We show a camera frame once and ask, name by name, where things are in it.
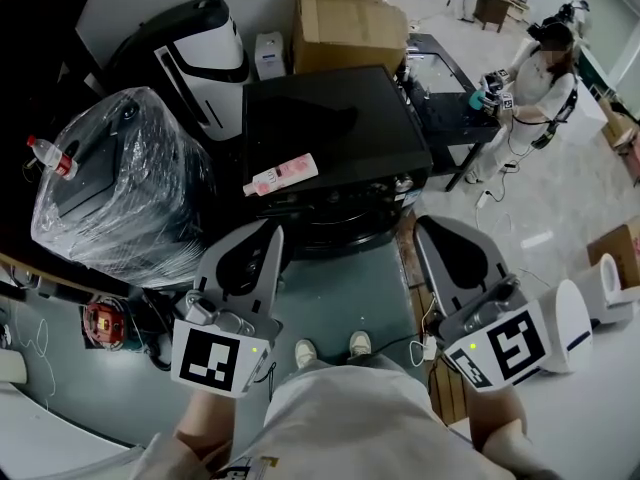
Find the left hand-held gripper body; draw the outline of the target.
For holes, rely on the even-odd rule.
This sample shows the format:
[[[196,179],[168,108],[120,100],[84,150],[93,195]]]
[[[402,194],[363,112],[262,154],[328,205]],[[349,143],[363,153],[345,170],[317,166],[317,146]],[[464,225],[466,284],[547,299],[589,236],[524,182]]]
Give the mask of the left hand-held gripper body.
[[[171,379],[214,395],[241,398],[258,378],[283,325],[187,294],[187,315],[174,322]]]

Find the black washing machine door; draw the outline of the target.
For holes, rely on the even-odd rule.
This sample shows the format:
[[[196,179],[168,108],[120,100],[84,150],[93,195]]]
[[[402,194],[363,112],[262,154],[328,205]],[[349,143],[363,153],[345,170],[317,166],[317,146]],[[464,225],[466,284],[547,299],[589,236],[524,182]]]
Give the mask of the black washing machine door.
[[[324,260],[388,244],[400,220],[395,209],[356,207],[305,217],[296,234],[295,260]]]

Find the person's left forearm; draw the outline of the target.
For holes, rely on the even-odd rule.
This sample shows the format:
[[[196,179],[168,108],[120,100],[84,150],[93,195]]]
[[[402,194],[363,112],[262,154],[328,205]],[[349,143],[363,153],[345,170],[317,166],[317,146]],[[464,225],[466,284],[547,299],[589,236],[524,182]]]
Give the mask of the person's left forearm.
[[[235,399],[195,390],[174,437],[198,459],[215,467],[224,466],[231,456],[235,412]]]

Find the black washing machine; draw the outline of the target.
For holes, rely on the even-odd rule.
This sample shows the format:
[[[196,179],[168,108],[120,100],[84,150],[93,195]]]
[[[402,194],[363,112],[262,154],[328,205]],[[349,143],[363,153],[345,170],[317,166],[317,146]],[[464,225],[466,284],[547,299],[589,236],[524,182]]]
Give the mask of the black washing machine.
[[[274,78],[243,91],[246,182],[269,168],[311,154],[319,174],[253,197],[259,217],[274,218],[294,252],[300,222],[356,207],[414,204],[433,162],[405,98],[383,66]]]

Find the cardboard boxes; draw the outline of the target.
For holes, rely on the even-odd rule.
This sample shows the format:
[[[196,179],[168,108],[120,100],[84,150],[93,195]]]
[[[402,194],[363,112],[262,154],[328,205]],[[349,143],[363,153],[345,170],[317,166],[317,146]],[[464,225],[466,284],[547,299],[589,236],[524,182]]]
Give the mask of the cardboard boxes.
[[[292,36],[297,74],[383,65],[405,56],[409,25],[395,6],[359,0],[298,0]]]

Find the person's left shoe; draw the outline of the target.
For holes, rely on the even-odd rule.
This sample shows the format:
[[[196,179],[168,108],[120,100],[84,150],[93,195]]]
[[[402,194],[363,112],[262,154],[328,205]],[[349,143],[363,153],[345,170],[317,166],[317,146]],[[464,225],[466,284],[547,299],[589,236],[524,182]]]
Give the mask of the person's left shoe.
[[[317,359],[314,344],[308,339],[299,340],[294,347],[294,358],[298,369],[305,368],[310,362]]]

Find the wooden slat mat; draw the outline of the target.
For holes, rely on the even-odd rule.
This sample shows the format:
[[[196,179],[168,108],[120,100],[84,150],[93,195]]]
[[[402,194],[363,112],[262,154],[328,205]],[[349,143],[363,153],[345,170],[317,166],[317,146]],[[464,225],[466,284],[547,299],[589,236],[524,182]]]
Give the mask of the wooden slat mat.
[[[435,299],[426,285],[411,240],[405,236],[398,238],[397,242],[419,332],[418,340],[421,340],[425,336],[426,323],[435,310]],[[427,375],[432,407],[441,420],[446,425],[452,425],[465,419],[466,391],[461,375],[446,365],[440,353],[433,360],[423,362],[418,369]]]

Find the person's right shoe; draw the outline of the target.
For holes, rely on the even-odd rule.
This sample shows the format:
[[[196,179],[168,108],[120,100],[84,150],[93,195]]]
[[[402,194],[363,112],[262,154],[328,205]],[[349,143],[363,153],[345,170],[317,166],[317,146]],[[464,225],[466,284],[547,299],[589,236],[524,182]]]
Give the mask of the person's right shoe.
[[[356,331],[351,335],[349,353],[351,359],[372,354],[372,342],[367,332]]]

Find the pink shampoo bottle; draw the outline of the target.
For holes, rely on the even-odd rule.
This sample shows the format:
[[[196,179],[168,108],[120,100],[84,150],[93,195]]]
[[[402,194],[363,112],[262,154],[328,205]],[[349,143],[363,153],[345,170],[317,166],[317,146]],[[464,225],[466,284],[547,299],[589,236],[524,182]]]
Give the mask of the pink shampoo bottle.
[[[256,174],[249,184],[243,186],[243,192],[246,197],[262,197],[314,178],[318,174],[312,155],[305,154]]]

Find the plastic-wrapped dark appliance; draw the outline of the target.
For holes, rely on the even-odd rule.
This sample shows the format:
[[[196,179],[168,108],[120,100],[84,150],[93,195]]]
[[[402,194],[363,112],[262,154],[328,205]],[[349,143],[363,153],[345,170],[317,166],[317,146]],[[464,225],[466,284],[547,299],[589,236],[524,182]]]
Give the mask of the plastic-wrapped dark appliance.
[[[133,286],[189,284],[210,244],[213,165],[148,87],[115,93],[55,141],[70,180],[45,171],[31,237],[49,252]]]

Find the white toilet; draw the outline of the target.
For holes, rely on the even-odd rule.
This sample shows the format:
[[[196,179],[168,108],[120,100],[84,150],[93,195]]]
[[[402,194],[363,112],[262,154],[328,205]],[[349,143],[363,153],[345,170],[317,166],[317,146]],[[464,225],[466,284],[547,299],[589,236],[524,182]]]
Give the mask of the white toilet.
[[[598,262],[604,306],[598,320],[601,324],[630,321],[640,312],[640,286],[623,288],[617,264],[606,253]]]

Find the white card with yellow corner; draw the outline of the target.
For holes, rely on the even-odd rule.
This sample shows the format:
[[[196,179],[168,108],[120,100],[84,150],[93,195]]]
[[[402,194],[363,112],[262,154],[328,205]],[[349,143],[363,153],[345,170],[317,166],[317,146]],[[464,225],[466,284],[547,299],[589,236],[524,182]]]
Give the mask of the white card with yellow corner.
[[[279,463],[275,457],[241,457],[213,473],[210,480],[268,480]]]

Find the person's white shirt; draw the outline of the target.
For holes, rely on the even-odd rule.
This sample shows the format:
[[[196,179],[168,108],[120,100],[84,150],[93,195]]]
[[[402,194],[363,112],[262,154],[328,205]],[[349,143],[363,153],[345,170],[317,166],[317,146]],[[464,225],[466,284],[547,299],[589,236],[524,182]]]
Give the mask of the person's white shirt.
[[[268,480],[562,480],[515,421],[483,450],[451,432],[405,373],[334,366],[284,380],[263,429],[221,467],[172,435],[153,438],[130,480],[210,480],[241,457],[275,457]]]

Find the clear bottle with red label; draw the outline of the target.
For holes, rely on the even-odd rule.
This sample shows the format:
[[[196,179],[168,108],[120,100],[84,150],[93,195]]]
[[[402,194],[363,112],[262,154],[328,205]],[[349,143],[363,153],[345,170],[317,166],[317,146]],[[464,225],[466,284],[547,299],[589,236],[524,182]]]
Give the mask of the clear bottle with red label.
[[[59,176],[66,180],[71,180],[75,177],[78,171],[78,164],[53,143],[30,135],[27,139],[27,146],[32,149],[38,161]]]

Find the white sink basin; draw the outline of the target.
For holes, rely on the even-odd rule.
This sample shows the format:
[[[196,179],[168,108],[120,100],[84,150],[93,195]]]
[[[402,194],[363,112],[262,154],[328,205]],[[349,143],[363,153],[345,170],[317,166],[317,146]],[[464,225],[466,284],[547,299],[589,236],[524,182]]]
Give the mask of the white sink basin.
[[[417,55],[413,59],[413,69],[417,81],[430,93],[462,94],[475,89],[472,82],[437,54]]]

